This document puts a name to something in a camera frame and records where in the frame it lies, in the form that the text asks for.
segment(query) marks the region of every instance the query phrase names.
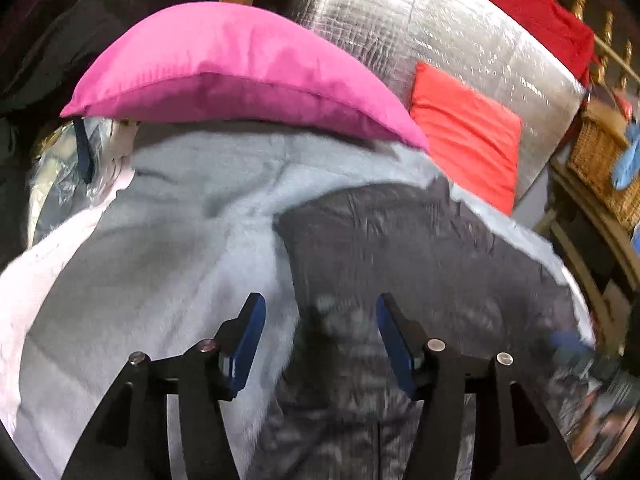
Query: gray bed sheet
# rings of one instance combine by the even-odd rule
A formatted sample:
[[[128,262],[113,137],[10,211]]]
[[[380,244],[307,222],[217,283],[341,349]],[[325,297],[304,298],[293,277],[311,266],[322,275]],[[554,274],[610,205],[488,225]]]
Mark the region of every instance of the gray bed sheet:
[[[268,313],[252,371],[238,398],[222,403],[244,477],[298,321],[273,215],[372,182],[425,187],[440,171],[423,152],[400,144],[255,122],[143,124],[132,164],[129,188],[62,271],[28,333],[14,441],[43,480],[60,478],[130,352],[153,359],[181,354],[213,336],[259,291]],[[566,283],[548,242],[457,186],[451,194]],[[584,318],[574,304],[578,320]],[[587,326],[582,331],[589,336]],[[172,470],[180,479],[175,402],[168,421]]]

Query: red cloth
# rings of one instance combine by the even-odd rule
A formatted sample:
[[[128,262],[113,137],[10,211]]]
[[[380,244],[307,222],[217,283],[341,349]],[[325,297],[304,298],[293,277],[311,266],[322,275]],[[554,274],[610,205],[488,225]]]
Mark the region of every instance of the red cloth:
[[[452,76],[418,62],[411,117],[429,155],[455,183],[509,215],[518,178],[522,120]]]
[[[584,85],[593,31],[556,0],[489,0],[542,43]]]

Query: pillow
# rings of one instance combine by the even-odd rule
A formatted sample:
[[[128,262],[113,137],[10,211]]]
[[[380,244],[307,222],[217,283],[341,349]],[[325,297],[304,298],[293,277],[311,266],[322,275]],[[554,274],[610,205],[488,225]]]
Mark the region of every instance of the pillow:
[[[442,171],[496,209],[511,214],[522,120],[423,62],[415,69],[410,112],[427,135],[429,154]]]
[[[82,76],[61,116],[188,122],[258,119],[427,149],[364,65],[272,12],[220,2],[160,10]]]

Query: foil insulation panel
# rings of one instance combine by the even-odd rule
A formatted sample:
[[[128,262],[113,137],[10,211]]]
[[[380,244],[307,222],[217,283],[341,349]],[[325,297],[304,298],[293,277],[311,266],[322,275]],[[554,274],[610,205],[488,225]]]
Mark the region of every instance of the foil insulation panel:
[[[407,107],[415,64],[423,60],[519,115],[516,200],[584,95],[576,78],[489,0],[294,0],[291,17],[366,65]]]

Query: silver screw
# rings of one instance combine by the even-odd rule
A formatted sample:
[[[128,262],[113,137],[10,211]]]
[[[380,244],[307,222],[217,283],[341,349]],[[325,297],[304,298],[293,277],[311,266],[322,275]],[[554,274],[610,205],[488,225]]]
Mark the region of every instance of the silver screw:
[[[198,350],[201,352],[211,352],[218,349],[218,343],[215,340],[207,338],[198,343]]]
[[[429,339],[427,341],[427,348],[433,352],[442,352],[447,345],[444,344],[442,339]]]
[[[146,358],[146,354],[144,352],[133,352],[129,356],[129,364],[130,365],[139,365]]]
[[[507,352],[500,352],[495,358],[501,365],[511,366],[513,364],[513,357]]]

